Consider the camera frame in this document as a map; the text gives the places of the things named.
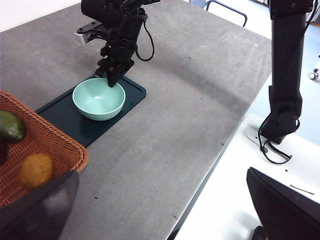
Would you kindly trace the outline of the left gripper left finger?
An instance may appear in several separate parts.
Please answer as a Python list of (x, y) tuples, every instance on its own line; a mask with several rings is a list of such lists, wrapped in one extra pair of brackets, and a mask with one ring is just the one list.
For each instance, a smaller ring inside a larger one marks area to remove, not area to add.
[(2, 240), (58, 240), (75, 203), (79, 174), (71, 170), (0, 208)]

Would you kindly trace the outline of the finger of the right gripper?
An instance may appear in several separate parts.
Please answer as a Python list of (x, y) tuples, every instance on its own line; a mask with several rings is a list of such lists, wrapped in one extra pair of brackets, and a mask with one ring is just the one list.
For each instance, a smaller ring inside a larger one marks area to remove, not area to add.
[(109, 87), (113, 87), (124, 75), (125, 71), (108, 71), (107, 72), (107, 83)]

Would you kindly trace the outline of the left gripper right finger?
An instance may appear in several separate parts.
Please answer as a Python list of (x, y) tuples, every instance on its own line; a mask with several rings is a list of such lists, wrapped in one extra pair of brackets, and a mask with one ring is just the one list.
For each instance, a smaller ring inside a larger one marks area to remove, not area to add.
[(318, 240), (320, 204), (250, 167), (246, 183), (261, 225), (253, 240)]

